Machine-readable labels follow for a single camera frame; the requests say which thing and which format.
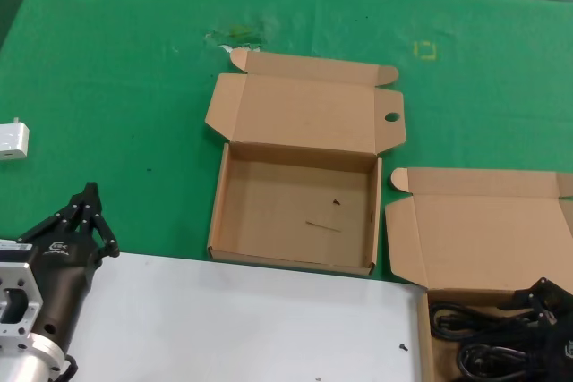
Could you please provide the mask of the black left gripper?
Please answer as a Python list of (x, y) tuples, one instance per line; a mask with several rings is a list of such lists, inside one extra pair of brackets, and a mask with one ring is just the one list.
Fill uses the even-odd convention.
[[(75, 231), (81, 224), (90, 232)], [(100, 247), (93, 230), (102, 241)], [(66, 206), (16, 241), (32, 246), (30, 266), (43, 300), (32, 332), (67, 353), (100, 259), (120, 255), (117, 239), (102, 215), (98, 185), (86, 183)]]

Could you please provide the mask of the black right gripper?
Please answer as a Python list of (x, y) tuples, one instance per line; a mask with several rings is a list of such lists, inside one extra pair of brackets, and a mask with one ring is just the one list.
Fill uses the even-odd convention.
[(572, 382), (572, 294), (545, 277), (517, 290), (499, 305), (521, 310), (507, 317), (508, 327), (540, 327), (550, 337), (550, 381)]

